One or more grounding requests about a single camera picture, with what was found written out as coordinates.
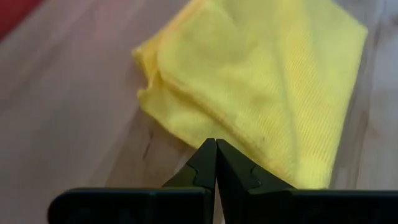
cloth fold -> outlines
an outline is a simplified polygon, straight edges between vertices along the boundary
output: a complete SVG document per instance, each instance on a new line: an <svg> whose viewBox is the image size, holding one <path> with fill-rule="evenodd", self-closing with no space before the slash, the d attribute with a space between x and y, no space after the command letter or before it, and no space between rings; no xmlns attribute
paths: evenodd
<svg viewBox="0 0 398 224"><path fill-rule="evenodd" d="M134 51L140 106L195 148L223 138L328 187L366 34L329 0L193 0Z"/></svg>

wood grain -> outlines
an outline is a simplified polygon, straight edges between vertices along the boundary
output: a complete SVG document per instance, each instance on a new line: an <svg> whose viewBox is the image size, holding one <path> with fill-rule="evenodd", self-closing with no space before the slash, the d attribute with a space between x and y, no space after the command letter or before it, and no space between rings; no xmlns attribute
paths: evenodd
<svg viewBox="0 0 398 224"><path fill-rule="evenodd" d="M0 43L0 223L43 223L72 187L160 186L192 155L139 111L130 55L186 1L47 0ZM398 2L335 1L369 36L330 187L397 189Z"/></svg>

yellow microfiber cloth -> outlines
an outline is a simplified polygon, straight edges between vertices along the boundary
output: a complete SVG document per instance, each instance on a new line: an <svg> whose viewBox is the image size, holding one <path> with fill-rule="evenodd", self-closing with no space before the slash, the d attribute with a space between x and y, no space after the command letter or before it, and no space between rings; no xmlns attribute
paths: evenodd
<svg viewBox="0 0 398 224"><path fill-rule="evenodd" d="M195 148L223 138L328 187L366 34L329 0L193 0L134 51L141 108Z"/></svg>

black plastic object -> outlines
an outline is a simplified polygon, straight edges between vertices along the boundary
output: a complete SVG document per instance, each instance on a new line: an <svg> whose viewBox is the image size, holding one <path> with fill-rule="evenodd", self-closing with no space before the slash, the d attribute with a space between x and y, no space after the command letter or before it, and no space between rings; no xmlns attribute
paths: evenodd
<svg viewBox="0 0 398 224"><path fill-rule="evenodd" d="M213 223L215 139L159 189L74 189L50 205L50 224Z"/></svg>
<svg viewBox="0 0 398 224"><path fill-rule="evenodd" d="M398 223L398 192L297 190L222 139L207 139L159 189L75 189L50 224L213 222L215 177L226 224Z"/></svg>

red object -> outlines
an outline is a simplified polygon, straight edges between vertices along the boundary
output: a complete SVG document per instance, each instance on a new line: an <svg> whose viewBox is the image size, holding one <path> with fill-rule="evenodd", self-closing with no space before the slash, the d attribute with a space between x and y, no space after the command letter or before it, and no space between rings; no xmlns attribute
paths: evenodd
<svg viewBox="0 0 398 224"><path fill-rule="evenodd" d="M0 0L0 40L42 0Z"/></svg>

